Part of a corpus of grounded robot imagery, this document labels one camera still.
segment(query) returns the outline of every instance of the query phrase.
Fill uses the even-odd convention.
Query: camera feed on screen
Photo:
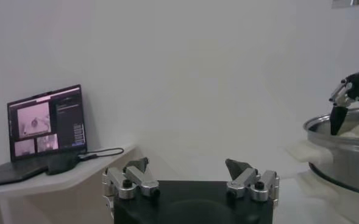
[[[34,154],[34,139],[15,143],[15,156]]]
[[[57,142],[57,134],[47,135],[47,136],[37,138],[38,152],[55,150],[58,148],[59,148],[59,144]]]
[[[49,104],[42,103],[18,110],[20,138],[51,132]]]

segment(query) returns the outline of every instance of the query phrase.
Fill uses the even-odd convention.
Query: laptop
[[[55,154],[87,151],[80,85],[8,103],[7,111],[11,162],[0,165],[0,184],[45,172]]]

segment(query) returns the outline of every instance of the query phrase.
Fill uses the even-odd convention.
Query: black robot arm
[[[337,135],[346,118],[347,107],[352,102],[359,101],[359,73],[342,80],[330,101],[333,103],[330,116],[331,135]]]

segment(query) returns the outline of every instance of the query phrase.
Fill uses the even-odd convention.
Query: stainless steel pot
[[[312,171],[320,177],[359,193],[359,139],[330,135],[329,114],[310,119],[304,124],[308,140],[330,150],[332,163],[311,164]],[[359,124],[359,108],[350,110],[340,133]]]

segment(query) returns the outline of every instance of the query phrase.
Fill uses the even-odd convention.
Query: bolt
[[[258,181],[255,183],[255,189],[256,190],[263,190],[265,188],[265,184],[261,181]]]
[[[132,182],[128,179],[123,181],[123,188],[130,188],[132,187]]]

